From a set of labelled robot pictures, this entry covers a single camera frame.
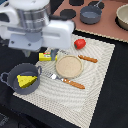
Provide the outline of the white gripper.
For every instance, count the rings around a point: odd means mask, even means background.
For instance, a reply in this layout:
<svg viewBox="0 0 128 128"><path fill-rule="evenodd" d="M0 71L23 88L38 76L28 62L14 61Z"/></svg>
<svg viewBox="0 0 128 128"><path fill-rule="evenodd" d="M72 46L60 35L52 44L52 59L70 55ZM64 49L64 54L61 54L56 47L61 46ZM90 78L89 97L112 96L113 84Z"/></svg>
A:
<svg viewBox="0 0 128 128"><path fill-rule="evenodd" d="M0 22L0 37L9 40L10 48L22 50L29 57L31 52L39 52L42 47L69 49L74 28L71 20L51 20L41 31L27 32L17 25Z"/></svg>

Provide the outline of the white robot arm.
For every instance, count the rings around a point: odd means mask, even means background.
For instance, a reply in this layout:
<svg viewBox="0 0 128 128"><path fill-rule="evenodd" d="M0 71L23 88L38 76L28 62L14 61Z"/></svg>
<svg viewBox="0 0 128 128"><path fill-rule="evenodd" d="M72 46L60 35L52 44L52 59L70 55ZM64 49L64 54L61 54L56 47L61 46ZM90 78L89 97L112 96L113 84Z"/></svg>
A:
<svg viewBox="0 0 128 128"><path fill-rule="evenodd" d="M52 58L59 49L71 46L75 23L50 12L50 0L7 0L0 5L0 37L8 39L8 46L22 50L26 57L42 47L53 48Z"/></svg>

